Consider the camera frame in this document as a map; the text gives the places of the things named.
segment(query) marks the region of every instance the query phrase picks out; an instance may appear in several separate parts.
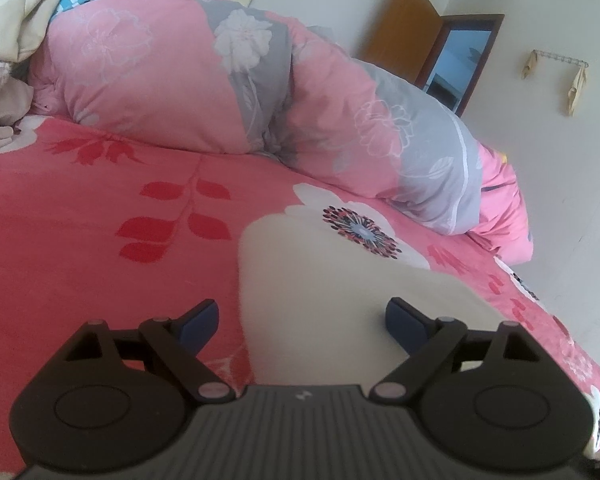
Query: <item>red leaf pattern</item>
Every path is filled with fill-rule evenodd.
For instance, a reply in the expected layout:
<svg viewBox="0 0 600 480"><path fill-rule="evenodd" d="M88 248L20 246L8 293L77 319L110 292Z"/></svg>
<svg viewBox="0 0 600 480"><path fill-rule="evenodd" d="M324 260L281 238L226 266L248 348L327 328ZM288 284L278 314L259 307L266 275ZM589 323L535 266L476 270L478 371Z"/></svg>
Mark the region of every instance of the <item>red leaf pattern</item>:
<svg viewBox="0 0 600 480"><path fill-rule="evenodd" d="M206 240L230 240L231 234L226 224L218 218L191 213L189 229L193 234Z"/></svg>
<svg viewBox="0 0 600 480"><path fill-rule="evenodd" d="M444 265L444 258L440 255L435 245L430 245L429 247L427 247L427 252L429 253L429 256L431 256L436 261L437 264Z"/></svg>
<svg viewBox="0 0 600 480"><path fill-rule="evenodd" d="M126 155L132 161L140 162L136 158L133 146L126 140L118 140L111 134L106 134L100 138L94 139L65 139L54 142L47 151L57 155L58 153L78 150L75 162L84 166L92 166L93 163L103 154L107 160L117 164L121 155Z"/></svg>
<svg viewBox="0 0 600 480"><path fill-rule="evenodd" d="M141 264L150 264L160 260L166 249L166 245L134 242L123 246L120 249L120 256Z"/></svg>
<svg viewBox="0 0 600 480"><path fill-rule="evenodd" d="M140 194L158 200L176 200L182 196L184 186L172 182L149 182L142 188Z"/></svg>
<svg viewBox="0 0 600 480"><path fill-rule="evenodd" d="M494 294L497 294L497 295L502 294L501 291L500 291L500 289L498 288L498 285L496 283L489 282L489 288L491 289L491 291Z"/></svg>
<svg viewBox="0 0 600 480"><path fill-rule="evenodd" d="M117 164L120 155L124 153L124 144L119 141L112 142L107 149L107 160Z"/></svg>
<svg viewBox="0 0 600 480"><path fill-rule="evenodd" d="M487 274L487 276L489 276L491 278L491 281L494 282L496 285L504 286L503 281L495 274Z"/></svg>
<svg viewBox="0 0 600 480"><path fill-rule="evenodd" d="M202 180L201 178L196 184L196 190L200 195L208 196L209 198L231 199L229 190L222 184L216 184L215 182L209 182L208 180Z"/></svg>
<svg viewBox="0 0 600 480"><path fill-rule="evenodd" d="M70 152L71 150L80 148L80 146L85 145L89 141L90 139L60 140L59 142L54 142L53 145L47 149L47 151L49 153L53 153L54 155L57 155L58 153Z"/></svg>
<svg viewBox="0 0 600 480"><path fill-rule="evenodd" d="M123 142L122 140L116 140L115 142L120 144L119 149L122 151L123 155L128 157L129 160L142 163L142 160L136 158L136 152L134 152L131 144L128 142Z"/></svg>
<svg viewBox="0 0 600 480"><path fill-rule="evenodd" d="M554 321L555 321L556 325L558 326L558 328L559 328L560 330L562 330L562 333L563 333L565 336L567 336L567 338L568 338L568 339L570 339L570 340L571 340L571 339L572 339L572 337L571 337L571 334L569 333L569 331L567 330L567 327L565 327L565 326L563 325L563 323L562 323L562 322L561 322L561 321L560 321L560 320L559 320L557 317L555 317L555 316L552 316L552 317L554 318Z"/></svg>
<svg viewBox="0 0 600 480"><path fill-rule="evenodd" d="M461 260L459 260L454 254L452 254L449 250L447 249L442 249L441 250L443 258L445 259L445 261L452 266L456 272L458 274L464 274L465 272L468 272L469 267L467 267L464 262L462 262Z"/></svg>
<svg viewBox="0 0 600 480"><path fill-rule="evenodd" d="M78 155L75 158L76 162L84 166L92 166L97 158L100 158L104 152L104 142L97 140L91 144L81 147L78 150Z"/></svg>
<svg viewBox="0 0 600 480"><path fill-rule="evenodd" d="M176 222L170 220L137 216L124 222L116 236L145 242L166 242L171 238L175 225Z"/></svg>
<svg viewBox="0 0 600 480"><path fill-rule="evenodd" d="M526 305L524 303L522 303L522 301L520 301L520 300L511 298L511 303L513 303L520 310L526 310Z"/></svg>

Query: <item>blue gripper pad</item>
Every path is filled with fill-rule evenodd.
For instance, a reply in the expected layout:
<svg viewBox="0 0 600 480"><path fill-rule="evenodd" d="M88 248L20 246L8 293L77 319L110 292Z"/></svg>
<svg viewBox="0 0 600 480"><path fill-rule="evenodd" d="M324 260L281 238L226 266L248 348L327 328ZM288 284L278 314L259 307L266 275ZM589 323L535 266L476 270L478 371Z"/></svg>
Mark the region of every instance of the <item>blue gripper pad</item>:
<svg viewBox="0 0 600 480"><path fill-rule="evenodd" d="M198 353L205 347L218 330L220 314L215 301L200 304L189 319L176 328L174 336L191 354Z"/></svg>
<svg viewBox="0 0 600 480"><path fill-rule="evenodd" d="M415 311L400 298L392 298L386 306L384 323L389 334L407 354L417 352L429 340L435 322Z"/></svg>

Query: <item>ridged black surface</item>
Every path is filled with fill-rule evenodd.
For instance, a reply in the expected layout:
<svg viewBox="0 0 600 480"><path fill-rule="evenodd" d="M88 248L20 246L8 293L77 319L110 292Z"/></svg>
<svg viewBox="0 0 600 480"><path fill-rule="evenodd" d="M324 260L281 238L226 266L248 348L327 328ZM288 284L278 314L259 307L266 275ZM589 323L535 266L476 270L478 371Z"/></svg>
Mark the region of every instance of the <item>ridged black surface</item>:
<svg viewBox="0 0 600 480"><path fill-rule="evenodd" d="M81 477L34 466L18 478ZM567 468L512 476L456 462L420 434L409 412L375 405L357 386L251 386L239 400L198 410L186 431L154 459L84 478L582 480Z"/></svg>

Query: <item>metal pin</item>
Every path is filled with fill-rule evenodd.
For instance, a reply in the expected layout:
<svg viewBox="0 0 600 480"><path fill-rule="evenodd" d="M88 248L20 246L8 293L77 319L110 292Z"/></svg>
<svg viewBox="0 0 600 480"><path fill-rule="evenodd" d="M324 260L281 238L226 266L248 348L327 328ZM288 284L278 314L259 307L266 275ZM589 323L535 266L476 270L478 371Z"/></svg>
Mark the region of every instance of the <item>metal pin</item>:
<svg viewBox="0 0 600 480"><path fill-rule="evenodd" d="M374 391L378 397L382 397L383 399L400 399L407 394L407 388L400 383L376 384Z"/></svg>
<svg viewBox="0 0 600 480"><path fill-rule="evenodd" d="M198 393L205 399L222 399L231 392L231 388L227 384L211 382L204 383L198 388Z"/></svg>

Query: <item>floral bedspread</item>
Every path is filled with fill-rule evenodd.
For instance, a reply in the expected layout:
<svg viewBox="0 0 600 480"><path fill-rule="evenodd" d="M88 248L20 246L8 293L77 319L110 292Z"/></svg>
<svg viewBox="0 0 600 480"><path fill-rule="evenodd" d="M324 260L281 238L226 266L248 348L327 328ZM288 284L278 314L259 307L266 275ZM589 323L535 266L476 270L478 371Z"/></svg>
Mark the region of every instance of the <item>floral bedspread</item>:
<svg viewBox="0 0 600 480"><path fill-rule="evenodd" d="M0 472L22 467L8 430L13 399L85 320L128 328L215 298L220 329L200 357L234 388L252 381L238 242L252 222L285 212L378 258L457 276L518 320L589 398L600 446L600 367L468 237L443 237L259 155L157 148L53 118L22 127L0 150Z"/></svg>

